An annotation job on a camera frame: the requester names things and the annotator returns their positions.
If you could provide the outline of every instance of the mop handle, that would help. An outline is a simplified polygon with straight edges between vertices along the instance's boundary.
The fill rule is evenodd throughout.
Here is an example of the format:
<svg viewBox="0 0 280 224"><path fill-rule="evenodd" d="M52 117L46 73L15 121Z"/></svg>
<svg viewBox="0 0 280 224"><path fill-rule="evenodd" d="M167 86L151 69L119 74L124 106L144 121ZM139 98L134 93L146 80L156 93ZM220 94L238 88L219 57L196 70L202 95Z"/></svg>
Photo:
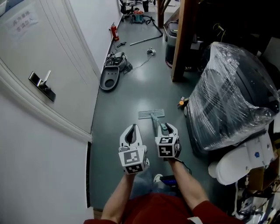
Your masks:
<svg viewBox="0 0 280 224"><path fill-rule="evenodd" d="M161 123L161 121L156 117L156 115L154 113L151 113L150 116L152 117L152 119L158 123L158 125L161 126L161 128L164 130L164 131L167 131L167 126L163 123Z"/></svg>

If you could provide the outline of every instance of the clear plastic sheet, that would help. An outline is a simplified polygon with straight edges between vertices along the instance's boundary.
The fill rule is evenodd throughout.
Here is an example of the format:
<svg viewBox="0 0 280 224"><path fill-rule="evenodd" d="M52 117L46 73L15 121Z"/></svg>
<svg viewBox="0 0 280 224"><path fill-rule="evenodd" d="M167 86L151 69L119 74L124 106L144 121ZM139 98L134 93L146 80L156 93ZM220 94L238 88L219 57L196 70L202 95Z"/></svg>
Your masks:
<svg viewBox="0 0 280 224"><path fill-rule="evenodd" d="M276 88L254 55L234 45L210 45L209 62L187 105L201 150L240 143L263 130L278 110Z"/></svg>

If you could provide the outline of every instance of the white tag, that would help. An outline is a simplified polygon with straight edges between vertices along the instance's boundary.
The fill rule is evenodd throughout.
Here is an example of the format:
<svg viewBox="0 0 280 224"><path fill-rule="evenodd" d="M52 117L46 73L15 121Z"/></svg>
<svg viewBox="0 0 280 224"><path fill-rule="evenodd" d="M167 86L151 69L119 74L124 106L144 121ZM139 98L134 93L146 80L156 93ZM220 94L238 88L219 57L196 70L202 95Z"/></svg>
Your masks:
<svg viewBox="0 0 280 224"><path fill-rule="evenodd" d="M195 224L203 224L202 221L200 220L200 218L198 218L198 217L191 217L191 218L188 218L188 220L191 220Z"/></svg>
<svg viewBox="0 0 280 224"><path fill-rule="evenodd" d="M18 42L36 23L38 23L38 16L35 8L33 5L28 5L7 20L5 26L13 41Z"/></svg>

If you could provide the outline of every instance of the floor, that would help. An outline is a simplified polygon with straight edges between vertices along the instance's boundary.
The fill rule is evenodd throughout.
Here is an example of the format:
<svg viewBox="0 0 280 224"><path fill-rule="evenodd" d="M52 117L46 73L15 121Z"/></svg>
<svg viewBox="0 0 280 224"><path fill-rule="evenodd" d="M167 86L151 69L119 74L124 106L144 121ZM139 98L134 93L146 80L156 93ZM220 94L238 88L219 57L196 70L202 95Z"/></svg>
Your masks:
<svg viewBox="0 0 280 224"><path fill-rule="evenodd" d="M156 13L147 15L157 18ZM167 20L171 13L165 15ZM172 175L169 164L158 158L151 119L138 120L139 111L164 109L165 117L161 118L161 121L168 122L178 129L182 145L180 159L191 168L192 175L203 185L211 202L226 210L229 198L233 197L233 194L229 194L232 188L222 186L211 178L208 174L208 161L193 155L185 116L177 109L180 98L191 95L200 78L199 74L186 72L186 82L172 83L171 69L165 64L164 37L130 46L130 43L159 35L152 23L131 24L124 21L120 24L118 32L120 41L115 43L115 46L120 42L127 42L125 46L117 49L127 55L134 68L147 60L147 49L150 47L155 49L157 54L134 71L121 74L113 91L99 91L92 129L91 206L102 209L123 176L118 157L119 137L134 123L139 126L143 144L147 146L152 172L155 175Z"/></svg>
<svg viewBox="0 0 280 224"><path fill-rule="evenodd" d="M175 1L175 0L171 0L169 5L167 6L165 12L169 12L169 13L174 13L180 6L180 2L179 1ZM143 6L142 4L137 4L137 8L139 8L139 10L144 12ZM149 12L158 12L158 2L156 1L156 5L154 5L154 1L149 3Z"/></svg>

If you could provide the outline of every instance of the red fire extinguisher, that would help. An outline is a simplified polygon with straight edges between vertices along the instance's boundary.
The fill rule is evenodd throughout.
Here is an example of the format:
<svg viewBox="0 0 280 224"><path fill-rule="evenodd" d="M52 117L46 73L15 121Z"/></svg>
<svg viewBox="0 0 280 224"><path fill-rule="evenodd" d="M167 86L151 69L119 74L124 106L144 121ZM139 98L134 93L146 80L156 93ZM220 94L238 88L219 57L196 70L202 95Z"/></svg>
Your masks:
<svg viewBox="0 0 280 224"><path fill-rule="evenodd" d="M118 41L119 40L119 34L118 34L117 27L115 26L115 23L113 23L112 26L111 26L111 32L113 34L114 41Z"/></svg>

